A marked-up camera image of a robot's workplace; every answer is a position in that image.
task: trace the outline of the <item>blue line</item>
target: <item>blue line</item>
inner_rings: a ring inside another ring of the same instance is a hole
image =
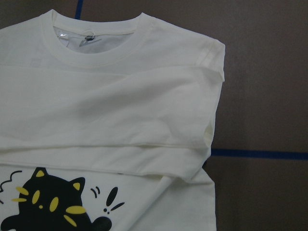
[[[308,153],[246,151],[246,150],[230,150],[230,149],[212,149],[212,156],[308,160]]]
[[[75,13],[75,19],[80,19],[81,10],[82,10],[82,4],[83,4],[83,0],[78,0],[78,4],[77,4],[77,8],[76,8],[76,13]]]

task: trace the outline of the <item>blue stripe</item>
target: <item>blue stripe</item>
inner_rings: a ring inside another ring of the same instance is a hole
[[[308,160],[308,153],[245,151],[245,150],[229,150],[229,149],[212,149],[212,156]]]
[[[83,4],[83,0],[78,0],[78,4],[77,4],[77,8],[76,8],[76,13],[75,13],[75,19],[80,19],[81,10],[82,10],[82,4]]]

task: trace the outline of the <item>crew neckline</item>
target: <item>crew neckline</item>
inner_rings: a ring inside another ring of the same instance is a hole
[[[145,13],[125,21],[90,22],[63,16],[55,10],[42,14],[40,19],[44,41],[50,52],[62,62],[79,67],[110,64],[129,55],[146,39],[153,22],[153,17]],[[61,43],[54,27],[77,34],[91,31],[95,35],[132,35],[125,42],[110,50],[99,53],[81,53]]]

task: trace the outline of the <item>cat graphic print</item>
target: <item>cat graphic print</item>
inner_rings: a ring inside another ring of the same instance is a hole
[[[49,175],[43,167],[36,168],[23,187],[16,187],[19,197],[12,201],[18,203],[19,214],[4,219],[1,230],[109,231],[112,222],[107,217],[98,217],[91,223],[81,200],[84,185],[84,178],[66,181]],[[107,206],[114,201],[117,191],[117,187],[111,190]],[[123,204],[119,203],[111,210]]]

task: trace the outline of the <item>brown floor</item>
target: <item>brown floor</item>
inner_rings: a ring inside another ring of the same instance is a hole
[[[0,28],[77,0],[1,0]],[[141,12],[226,44],[213,148],[308,153],[308,3],[303,0],[84,0],[82,20]],[[211,157],[218,231],[303,231],[308,162]]]

